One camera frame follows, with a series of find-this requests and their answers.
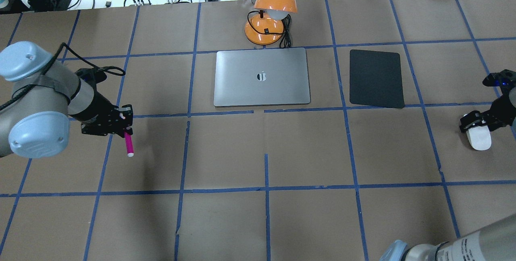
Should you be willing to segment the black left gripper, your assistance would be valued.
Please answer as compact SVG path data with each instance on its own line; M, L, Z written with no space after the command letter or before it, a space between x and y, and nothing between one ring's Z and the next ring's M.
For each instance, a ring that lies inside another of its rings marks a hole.
M76 114L76 120L81 122L81 133L85 135L107 136L117 134L133 135L132 105L118 107L112 104L102 94L94 94L92 102L85 110Z

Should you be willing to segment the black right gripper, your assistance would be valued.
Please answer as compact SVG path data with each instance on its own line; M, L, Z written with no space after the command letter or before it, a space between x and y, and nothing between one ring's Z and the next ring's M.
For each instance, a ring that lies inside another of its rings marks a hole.
M460 131L465 133L472 128L485 126L488 129L499 129L507 125L513 126L515 116L516 108L510 96L501 96L493 101L489 110L485 112L473 110L460 118Z

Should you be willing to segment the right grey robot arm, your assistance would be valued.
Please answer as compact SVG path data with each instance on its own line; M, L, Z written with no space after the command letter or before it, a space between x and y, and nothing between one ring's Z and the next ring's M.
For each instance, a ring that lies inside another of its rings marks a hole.
M487 115L479 111L465 114L461 128L475 150L491 146ZM419 244L408 248L407 243L396 240L380 257L381 261L514 261L515 214L475 230L453 241L438 245Z

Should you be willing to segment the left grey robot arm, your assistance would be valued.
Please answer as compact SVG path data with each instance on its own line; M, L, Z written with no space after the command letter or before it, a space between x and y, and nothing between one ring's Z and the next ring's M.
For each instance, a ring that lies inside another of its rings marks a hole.
M114 105L97 90L107 74L124 76L124 70L89 63L89 68L72 72L58 60L64 49L70 47L61 43L51 54L22 41L1 51L1 76L13 85L11 98L1 105L1 157L60 154L69 143L72 118L84 135L120 136L133 157L133 107Z

